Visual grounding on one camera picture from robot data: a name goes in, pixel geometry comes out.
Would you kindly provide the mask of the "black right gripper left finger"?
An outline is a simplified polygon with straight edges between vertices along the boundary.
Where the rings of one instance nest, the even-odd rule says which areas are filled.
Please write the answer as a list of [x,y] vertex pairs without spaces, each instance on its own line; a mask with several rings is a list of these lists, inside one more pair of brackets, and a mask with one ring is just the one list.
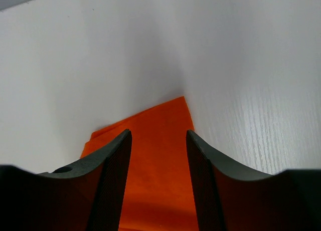
[[124,130],[51,173],[2,165],[1,230],[118,230],[131,146]]

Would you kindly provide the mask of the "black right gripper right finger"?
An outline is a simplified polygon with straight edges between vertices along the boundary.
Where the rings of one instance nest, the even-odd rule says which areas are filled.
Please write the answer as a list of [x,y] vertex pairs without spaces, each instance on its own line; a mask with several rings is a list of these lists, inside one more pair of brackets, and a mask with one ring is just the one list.
[[199,230],[320,230],[320,170],[270,175],[192,130],[186,145]]

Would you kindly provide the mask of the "orange t shirt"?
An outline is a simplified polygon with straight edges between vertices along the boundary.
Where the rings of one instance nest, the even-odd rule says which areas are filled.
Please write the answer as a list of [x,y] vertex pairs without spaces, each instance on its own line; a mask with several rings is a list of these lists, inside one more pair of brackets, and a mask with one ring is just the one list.
[[186,132],[193,127],[179,97],[92,133],[82,156],[125,129],[132,133],[120,230],[198,229],[186,149]]

